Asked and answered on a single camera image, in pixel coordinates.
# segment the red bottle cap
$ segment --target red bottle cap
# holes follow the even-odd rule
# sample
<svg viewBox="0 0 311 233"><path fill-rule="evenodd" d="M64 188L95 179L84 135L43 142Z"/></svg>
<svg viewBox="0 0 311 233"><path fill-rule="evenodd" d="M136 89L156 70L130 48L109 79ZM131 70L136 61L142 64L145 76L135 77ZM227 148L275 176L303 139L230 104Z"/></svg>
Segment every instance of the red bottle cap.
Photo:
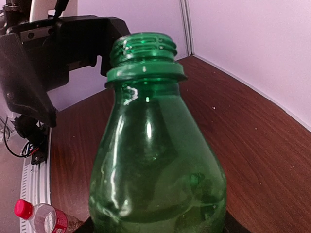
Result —
<svg viewBox="0 0 311 233"><path fill-rule="evenodd" d="M19 199L14 206L15 215L25 220L30 219L31 215L33 214L33 210L34 206L23 199Z"/></svg>

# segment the bottle neck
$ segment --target bottle neck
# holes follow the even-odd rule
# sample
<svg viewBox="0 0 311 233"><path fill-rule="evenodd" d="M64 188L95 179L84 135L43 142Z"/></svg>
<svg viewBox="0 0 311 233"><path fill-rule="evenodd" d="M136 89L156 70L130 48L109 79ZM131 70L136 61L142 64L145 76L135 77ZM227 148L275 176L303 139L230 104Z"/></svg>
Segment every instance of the bottle neck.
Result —
<svg viewBox="0 0 311 233"><path fill-rule="evenodd" d="M114 84L115 104L129 105L132 102L150 102L156 99L180 96L178 82L174 79L139 79Z"/></svg>
<svg viewBox="0 0 311 233"><path fill-rule="evenodd" d="M32 210L31 210L31 213L30 213L30 216L29 216L29 218L26 219L26 220L32 219L32 218L34 217L34 213L35 213L35 206L33 206Z"/></svg>

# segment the cable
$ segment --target cable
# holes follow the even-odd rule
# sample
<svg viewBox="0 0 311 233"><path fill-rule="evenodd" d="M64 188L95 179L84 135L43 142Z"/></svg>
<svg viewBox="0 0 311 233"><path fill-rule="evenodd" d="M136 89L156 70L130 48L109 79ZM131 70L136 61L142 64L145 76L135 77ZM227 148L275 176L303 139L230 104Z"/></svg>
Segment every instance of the cable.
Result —
<svg viewBox="0 0 311 233"><path fill-rule="evenodd" d="M54 18L60 17L60 15L63 13L63 11L66 10L68 2L69 2L69 0L57 0L56 5L55 5Z"/></svg>
<svg viewBox="0 0 311 233"><path fill-rule="evenodd" d="M34 153L36 153L38 150L39 150L39 147L37 147L36 149L34 149L34 150L30 153L30 155L34 155Z"/></svg>
<svg viewBox="0 0 311 233"><path fill-rule="evenodd" d="M9 132L9 138L8 138L8 140L9 140L10 137L11 137L11 131L10 131L10 129L8 129L8 132Z"/></svg>
<svg viewBox="0 0 311 233"><path fill-rule="evenodd" d="M26 152L26 150L27 150L27 147L30 147L31 148L31 150L30 151L32 151L33 150L33 145L31 144L31 142L27 142L26 144L25 144L25 146L24 146L24 148L23 148L23 150L22 150L22 154L24 154L25 152Z"/></svg>
<svg viewBox="0 0 311 233"><path fill-rule="evenodd" d="M5 144L5 147L8 149L8 151L14 155L15 157L18 157L18 158L27 158L29 155L31 155L32 151L29 152L28 154L26 155L18 155L18 154L15 154L13 151L11 151L11 149L9 148L7 142L6 142L6 137L5 137L5 131L6 131L6 127L7 127L7 123L8 123L8 116L6 116L6 120L5 120L5 124L4 124L4 132L3 132L3 140L4 140L4 144Z"/></svg>

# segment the robotic arm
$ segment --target robotic arm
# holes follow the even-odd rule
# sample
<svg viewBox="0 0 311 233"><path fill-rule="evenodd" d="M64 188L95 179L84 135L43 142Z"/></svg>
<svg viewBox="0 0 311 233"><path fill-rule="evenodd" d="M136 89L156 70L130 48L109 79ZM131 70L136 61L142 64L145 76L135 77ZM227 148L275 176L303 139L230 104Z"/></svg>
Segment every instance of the robotic arm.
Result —
<svg viewBox="0 0 311 233"><path fill-rule="evenodd" d="M97 56L102 57L105 76L114 41L130 32L115 17L59 18L68 0L58 0L54 16L35 22L29 22L32 0L6 3L0 11L0 86L8 108L22 114L13 122L15 129L33 140L37 121L56 126L56 109L47 91L67 84L69 71L94 67Z"/></svg>

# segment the black cable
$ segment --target black cable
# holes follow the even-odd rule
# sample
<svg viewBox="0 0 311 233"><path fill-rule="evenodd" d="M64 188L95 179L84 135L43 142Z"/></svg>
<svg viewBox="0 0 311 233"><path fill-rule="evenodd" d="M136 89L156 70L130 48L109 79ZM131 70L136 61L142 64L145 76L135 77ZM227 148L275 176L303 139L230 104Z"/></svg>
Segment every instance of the black cable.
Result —
<svg viewBox="0 0 311 233"><path fill-rule="evenodd" d="M11 137L11 131L10 131L10 129L8 129L8 132L9 132L9 138L8 138L8 140L9 140L10 137Z"/></svg>
<svg viewBox="0 0 311 233"><path fill-rule="evenodd" d="M31 152L29 152L29 153L26 154L26 155L18 155L18 154L15 154L13 151L11 151L11 149L9 148L9 146L8 146L8 144L7 144L7 142L6 142L6 137L5 137L5 131L6 131L7 123L8 123L8 116L6 117L6 120L5 120L4 132L3 132L3 140L4 140L4 144L5 144L6 148L7 148L8 151L9 151L12 155L14 155L15 157L18 157L18 158L26 158L26 157L28 157L28 156L31 154Z"/></svg>
<svg viewBox="0 0 311 233"><path fill-rule="evenodd" d="M21 152L22 155L24 155L24 153L26 152L28 146L29 146L29 147L32 147L33 145L31 144L31 142L27 142L27 143L25 144L25 146L24 146L22 152Z"/></svg>
<svg viewBox="0 0 311 233"><path fill-rule="evenodd" d="M56 5L55 5L54 18L60 17L60 15L63 13L63 11L66 10L68 2L69 2L69 0L57 0Z"/></svg>

